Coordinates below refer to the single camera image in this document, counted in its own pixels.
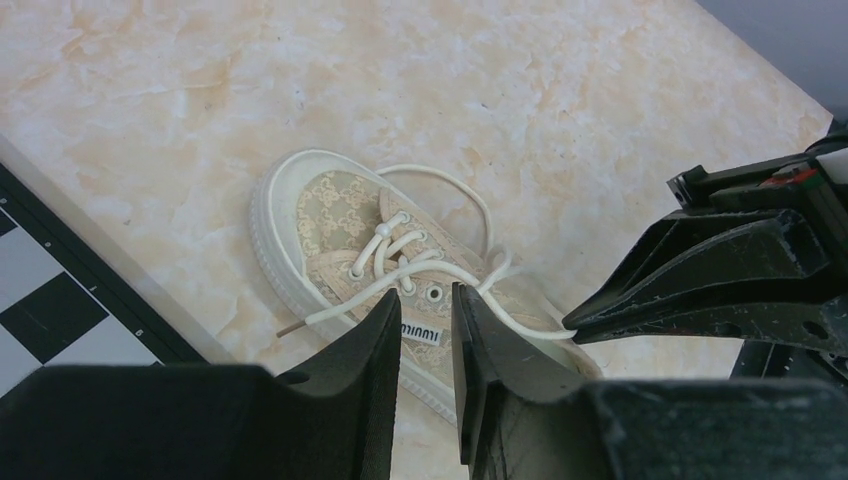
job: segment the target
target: brand label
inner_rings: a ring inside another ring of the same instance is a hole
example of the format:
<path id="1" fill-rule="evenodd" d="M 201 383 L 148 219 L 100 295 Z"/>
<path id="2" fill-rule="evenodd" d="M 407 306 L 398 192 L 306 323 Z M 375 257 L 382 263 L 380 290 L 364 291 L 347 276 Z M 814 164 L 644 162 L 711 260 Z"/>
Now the brand label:
<path id="1" fill-rule="evenodd" d="M 444 330 L 411 320 L 403 320 L 400 325 L 400 333 L 403 338 L 417 340 L 438 347 L 442 341 Z"/>

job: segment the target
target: shoe upper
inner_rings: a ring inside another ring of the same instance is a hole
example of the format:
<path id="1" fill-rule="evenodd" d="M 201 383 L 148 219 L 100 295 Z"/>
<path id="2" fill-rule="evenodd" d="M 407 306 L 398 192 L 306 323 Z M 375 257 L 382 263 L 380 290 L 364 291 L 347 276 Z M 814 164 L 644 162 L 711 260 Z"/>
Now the shoe upper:
<path id="1" fill-rule="evenodd" d="M 348 274 L 359 254 L 372 239 L 380 223 L 398 212 L 409 215 L 409 221 L 392 229 L 393 240 L 413 231 L 426 232 L 423 240 L 404 245 L 398 255 L 413 258 L 435 249 L 442 261 L 452 263 L 482 278 L 485 262 L 480 256 L 454 239 L 429 215 L 398 195 L 392 188 L 371 179 L 344 171 L 327 171 L 313 178 L 301 192 L 297 202 L 297 235 L 305 257 L 304 272 L 309 281 L 330 303 L 338 305 L 376 281 L 374 257 L 368 259 L 364 274 Z M 386 259 L 383 268 L 398 268 L 396 258 Z M 424 271 L 410 276 L 415 289 L 401 294 L 404 317 L 402 354 L 448 387 L 453 386 L 451 348 L 451 284 L 456 281 L 439 271 Z M 506 279 L 490 291 L 501 306 L 523 325 L 542 331 L 561 329 L 533 302 L 538 296 L 533 288 Z M 350 316 L 361 321 L 382 297 L 386 287 L 359 306 Z M 570 341 L 556 342 L 568 351 L 572 364 L 567 365 L 590 376 L 600 371 L 585 353 Z"/>

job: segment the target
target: checkerboard pattern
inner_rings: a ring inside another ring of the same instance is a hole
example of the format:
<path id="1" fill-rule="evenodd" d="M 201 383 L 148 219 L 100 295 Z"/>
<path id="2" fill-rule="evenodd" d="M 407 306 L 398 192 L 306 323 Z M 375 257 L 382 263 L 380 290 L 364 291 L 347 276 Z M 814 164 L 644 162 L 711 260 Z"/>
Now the checkerboard pattern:
<path id="1" fill-rule="evenodd" d="M 159 359 L 0 208 L 0 396 L 43 365 Z"/>

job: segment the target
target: gray wall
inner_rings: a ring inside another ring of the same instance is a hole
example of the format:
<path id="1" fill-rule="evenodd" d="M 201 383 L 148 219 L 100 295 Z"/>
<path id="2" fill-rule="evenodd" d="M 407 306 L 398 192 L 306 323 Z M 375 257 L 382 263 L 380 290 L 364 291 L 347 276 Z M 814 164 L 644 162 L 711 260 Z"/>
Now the gray wall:
<path id="1" fill-rule="evenodd" d="M 848 0 L 698 2 L 836 118 L 848 118 Z"/>

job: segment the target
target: white square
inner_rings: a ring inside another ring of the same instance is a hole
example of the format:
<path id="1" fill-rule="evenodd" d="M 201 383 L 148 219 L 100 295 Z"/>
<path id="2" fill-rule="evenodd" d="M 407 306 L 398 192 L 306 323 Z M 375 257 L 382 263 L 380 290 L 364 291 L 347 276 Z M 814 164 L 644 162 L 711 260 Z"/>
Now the white square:
<path id="1" fill-rule="evenodd" d="M 39 367 L 41 362 L 0 326 L 0 397 Z"/>
<path id="2" fill-rule="evenodd" d="M 156 361 L 153 352 L 110 315 L 47 365 L 152 365 Z"/>
<path id="3" fill-rule="evenodd" d="M 23 228 L 0 237 L 0 312 L 52 280 L 64 269 Z"/>

